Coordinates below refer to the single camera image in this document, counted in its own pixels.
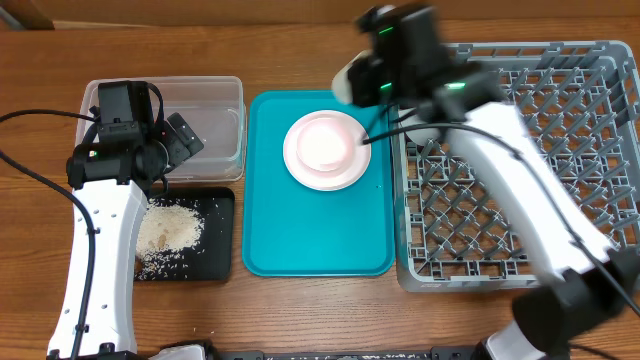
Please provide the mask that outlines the white cup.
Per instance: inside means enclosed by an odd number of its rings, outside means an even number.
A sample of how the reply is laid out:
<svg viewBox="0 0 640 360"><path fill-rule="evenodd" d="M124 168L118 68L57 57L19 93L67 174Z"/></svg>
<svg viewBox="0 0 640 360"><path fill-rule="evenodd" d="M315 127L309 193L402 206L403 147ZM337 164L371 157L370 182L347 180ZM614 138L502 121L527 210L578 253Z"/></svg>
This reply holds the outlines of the white cup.
<svg viewBox="0 0 640 360"><path fill-rule="evenodd" d="M338 102L342 104L353 103L353 92L351 88L350 80L348 79L348 71L355 64L357 60L364 59L371 54L370 50L363 50L358 53L349 63L347 63L338 73L334 76L331 83L331 90L334 97Z"/></svg>

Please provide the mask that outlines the grey bowl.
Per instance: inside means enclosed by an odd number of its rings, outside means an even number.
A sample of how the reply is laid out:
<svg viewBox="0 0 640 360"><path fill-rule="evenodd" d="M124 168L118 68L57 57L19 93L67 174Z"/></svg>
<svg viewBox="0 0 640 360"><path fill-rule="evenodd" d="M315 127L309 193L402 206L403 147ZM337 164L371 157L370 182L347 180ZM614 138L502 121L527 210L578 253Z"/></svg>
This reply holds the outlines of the grey bowl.
<svg viewBox="0 0 640 360"><path fill-rule="evenodd" d="M422 124L423 120L418 115L411 115L401 122L402 127ZM439 140L441 132L439 129L420 129L408 131L405 133L409 140L413 143L425 146L429 140Z"/></svg>

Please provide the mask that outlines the pink bowl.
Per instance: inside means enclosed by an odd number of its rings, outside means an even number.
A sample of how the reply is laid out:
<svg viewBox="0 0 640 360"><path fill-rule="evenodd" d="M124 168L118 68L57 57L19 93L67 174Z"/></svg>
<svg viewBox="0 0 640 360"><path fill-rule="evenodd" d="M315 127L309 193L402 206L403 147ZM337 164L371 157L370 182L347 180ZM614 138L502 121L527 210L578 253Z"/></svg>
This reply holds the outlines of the pink bowl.
<svg viewBox="0 0 640 360"><path fill-rule="evenodd" d="M312 170L338 170L353 157L353 153L353 138L338 120L312 120L302 128L297 138L296 154Z"/></svg>

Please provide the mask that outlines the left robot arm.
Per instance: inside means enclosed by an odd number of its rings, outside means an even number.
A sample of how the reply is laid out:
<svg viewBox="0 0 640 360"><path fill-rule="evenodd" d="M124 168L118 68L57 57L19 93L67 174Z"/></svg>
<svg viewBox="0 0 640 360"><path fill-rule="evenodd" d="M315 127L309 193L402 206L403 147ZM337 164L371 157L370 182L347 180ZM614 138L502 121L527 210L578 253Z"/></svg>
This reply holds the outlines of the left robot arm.
<svg viewBox="0 0 640 360"><path fill-rule="evenodd" d="M93 125L66 164L74 236L50 359L133 358L136 244L155 182L204 147L145 81L101 83Z"/></svg>

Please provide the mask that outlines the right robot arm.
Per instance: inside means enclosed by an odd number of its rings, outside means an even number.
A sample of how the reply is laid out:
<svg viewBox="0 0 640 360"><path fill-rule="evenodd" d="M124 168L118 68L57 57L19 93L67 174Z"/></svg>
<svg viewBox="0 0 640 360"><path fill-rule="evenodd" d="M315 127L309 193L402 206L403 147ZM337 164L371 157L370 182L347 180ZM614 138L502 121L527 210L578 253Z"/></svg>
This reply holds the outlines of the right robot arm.
<svg viewBox="0 0 640 360"><path fill-rule="evenodd" d="M532 141L517 107L485 64L453 59L422 3L375 6L357 22L371 41L333 80L337 98L398 106L412 130L446 141L502 207L538 286L513 319L481 341L477 359L566 359L576 336L635 309L634 249L617 250L578 208Z"/></svg>

